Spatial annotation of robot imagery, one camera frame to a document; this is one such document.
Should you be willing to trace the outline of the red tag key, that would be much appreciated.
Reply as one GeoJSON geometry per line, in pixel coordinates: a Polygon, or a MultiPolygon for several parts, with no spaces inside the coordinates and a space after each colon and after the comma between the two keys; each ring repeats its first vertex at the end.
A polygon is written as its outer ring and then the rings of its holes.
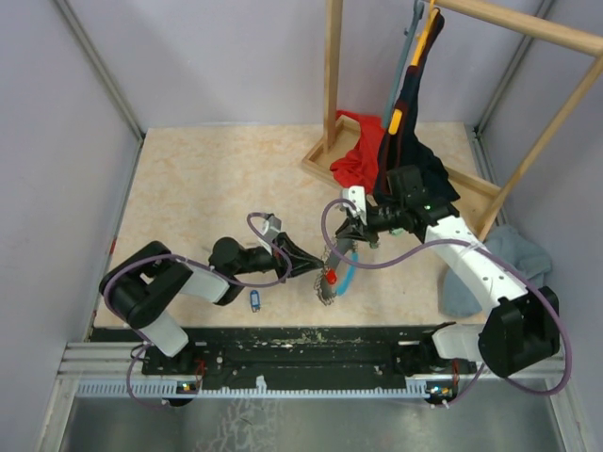
{"type": "Polygon", "coordinates": [[[327,284],[329,284],[329,285],[335,285],[337,283],[336,271],[334,269],[332,269],[332,268],[328,269],[325,272],[324,279],[325,279],[325,281],[326,281],[327,284]]]}

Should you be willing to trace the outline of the large keyring with blue grip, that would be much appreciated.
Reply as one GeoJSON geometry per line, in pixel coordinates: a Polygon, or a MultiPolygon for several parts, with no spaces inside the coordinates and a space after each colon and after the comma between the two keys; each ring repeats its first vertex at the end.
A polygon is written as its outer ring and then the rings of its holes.
{"type": "MultiPolygon", "coordinates": [[[[331,242],[346,258],[353,262],[359,261],[360,242],[335,236],[331,238],[331,242]]],[[[356,267],[343,262],[329,246],[325,247],[322,259],[324,266],[315,280],[314,289],[318,300],[323,305],[330,306],[350,289],[356,267]]]]}

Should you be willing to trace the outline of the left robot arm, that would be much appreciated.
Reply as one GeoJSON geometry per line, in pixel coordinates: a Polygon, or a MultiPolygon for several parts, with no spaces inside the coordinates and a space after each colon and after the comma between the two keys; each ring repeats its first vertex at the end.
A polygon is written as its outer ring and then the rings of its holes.
{"type": "Polygon", "coordinates": [[[285,233],[253,248],[223,237],[214,244],[207,265],[173,254],[163,243],[152,241],[107,273],[99,293],[113,314],[159,348],[168,368],[183,374],[194,366],[196,351],[167,312],[177,295],[226,306],[246,286],[238,275],[273,271],[281,283],[321,268],[320,259],[299,248],[285,233]]]}

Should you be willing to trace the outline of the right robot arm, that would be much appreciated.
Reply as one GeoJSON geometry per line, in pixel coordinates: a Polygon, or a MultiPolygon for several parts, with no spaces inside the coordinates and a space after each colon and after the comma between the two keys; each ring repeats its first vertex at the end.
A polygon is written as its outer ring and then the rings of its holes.
{"type": "Polygon", "coordinates": [[[367,202],[361,186],[342,189],[347,219],[336,238],[374,244],[384,232],[414,234],[448,265],[487,315],[482,326],[452,324],[436,330],[420,350],[422,364],[439,373],[454,359],[483,362],[508,378],[558,353],[556,295],[546,287],[528,287],[495,262],[453,204],[428,191],[418,168],[393,169],[387,181],[389,198],[376,206],[367,202]]]}

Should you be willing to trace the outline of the blue tag key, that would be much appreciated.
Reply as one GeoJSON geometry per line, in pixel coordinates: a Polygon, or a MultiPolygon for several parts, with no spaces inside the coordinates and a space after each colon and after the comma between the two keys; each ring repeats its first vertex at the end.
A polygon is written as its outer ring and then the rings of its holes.
{"type": "Polygon", "coordinates": [[[264,308],[267,307],[267,304],[263,300],[260,292],[256,289],[250,291],[249,304],[251,312],[254,314],[260,313],[264,308]]]}

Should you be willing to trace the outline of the red t-shirt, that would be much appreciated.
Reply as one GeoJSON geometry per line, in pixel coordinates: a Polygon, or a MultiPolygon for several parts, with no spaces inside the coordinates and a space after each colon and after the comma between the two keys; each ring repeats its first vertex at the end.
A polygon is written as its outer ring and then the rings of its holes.
{"type": "Polygon", "coordinates": [[[373,195],[379,173],[378,154],[384,136],[382,119],[338,109],[336,117],[339,119],[341,116],[358,123],[360,136],[342,158],[333,162],[330,171],[342,187],[362,186],[367,194],[373,195]]]}

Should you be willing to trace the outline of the navy jersey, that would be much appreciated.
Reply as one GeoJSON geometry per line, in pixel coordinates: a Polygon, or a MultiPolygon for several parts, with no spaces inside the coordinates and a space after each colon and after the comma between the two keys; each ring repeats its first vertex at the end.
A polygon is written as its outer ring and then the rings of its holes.
{"type": "Polygon", "coordinates": [[[419,169],[423,185],[430,195],[449,202],[456,202],[460,199],[460,194],[448,180],[448,172],[441,159],[433,153],[432,149],[421,143],[416,135],[421,78],[429,52],[445,25],[445,18],[440,9],[436,8],[436,10],[437,14],[427,38],[426,48],[418,65],[410,64],[406,69],[399,97],[394,104],[394,109],[398,108],[403,113],[398,132],[390,135],[388,126],[381,142],[378,154],[379,173],[372,195],[378,204],[393,200],[392,191],[387,182],[387,172],[406,166],[414,166],[419,169]]]}

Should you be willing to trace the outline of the light blue t-shirt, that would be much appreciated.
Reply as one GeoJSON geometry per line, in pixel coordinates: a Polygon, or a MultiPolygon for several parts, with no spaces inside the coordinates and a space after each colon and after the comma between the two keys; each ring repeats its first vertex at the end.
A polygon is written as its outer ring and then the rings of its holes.
{"type": "MultiPolygon", "coordinates": [[[[552,270],[549,254],[538,244],[528,241],[513,226],[494,227],[486,236],[484,246],[537,288],[544,286],[545,276],[552,270]]],[[[479,301],[452,269],[448,269],[444,276],[440,311],[456,318],[467,318],[482,311],[479,301]]]]}

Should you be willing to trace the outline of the grey-blue hanger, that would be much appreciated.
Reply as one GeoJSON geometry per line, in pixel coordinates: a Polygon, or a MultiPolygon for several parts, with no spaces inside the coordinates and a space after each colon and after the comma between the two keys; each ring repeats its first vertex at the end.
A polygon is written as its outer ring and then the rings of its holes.
{"type": "Polygon", "coordinates": [[[402,44],[402,49],[399,54],[399,59],[397,63],[397,67],[395,70],[394,80],[392,86],[389,90],[389,94],[387,97],[387,101],[385,103],[385,109],[382,115],[381,126],[383,129],[389,126],[393,110],[394,104],[398,99],[398,90],[401,78],[403,76],[404,68],[407,62],[407,58],[410,53],[411,46],[413,41],[415,40],[416,30],[420,20],[422,19],[424,13],[424,2],[415,0],[413,3],[413,14],[410,25],[404,29],[404,42],[402,44]]]}

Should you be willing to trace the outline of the yellow hanger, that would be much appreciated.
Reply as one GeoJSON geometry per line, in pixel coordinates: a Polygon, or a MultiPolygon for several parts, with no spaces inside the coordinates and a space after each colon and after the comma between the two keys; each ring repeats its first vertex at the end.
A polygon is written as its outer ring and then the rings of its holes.
{"type": "MultiPolygon", "coordinates": [[[[426,48],[427,38],[428,38],[428,35],[429,35],[429,33],[430,33],[431,29],[432,29],[432,25],[433,25],[433,23],[435,21],[435,17],[436,17],[436,14],[437,14],[437,10],[436,10],[436,8],[434,6],[434,3],[435,3],[434,0],[431,0],[429,2],[429,15],[428,15],[428,19],[426,20],[426,23],[425,23],[425,26],[424,26],[424,29],[423,29],[422,33],[418,37],[416,50],[414,52],[413,59],[411,61],[411,65],[412,66],[417,66],[418,65],[420,57],[422,56],[422,54],[423,54],[423,52],[424,52],[424,50],[426,48]]],[[[398,132],[402,116],[403,116],[403,113],[401,112],[400,109],[395,108],[393,110],[391,121],[390,121],[390,124],[389,124],[389,127],[388,127],[388,133],[390,135],[394,135],[395,133],[398,132]]]]}

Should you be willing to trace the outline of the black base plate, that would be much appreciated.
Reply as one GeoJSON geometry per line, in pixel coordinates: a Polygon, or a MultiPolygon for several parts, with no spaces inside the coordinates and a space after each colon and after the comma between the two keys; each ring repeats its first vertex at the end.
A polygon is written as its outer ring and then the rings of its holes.
{"type": "Polygon", "coordinates": [[[189,343],[173,358],[156,347],[140,356],[145,376],[174,377],[179,390],[398,390],[412,377],[441,375],[455,382],[478,369],[474,361],[438,357],[437,328],[281,327],[187,328],[189,343]]]}

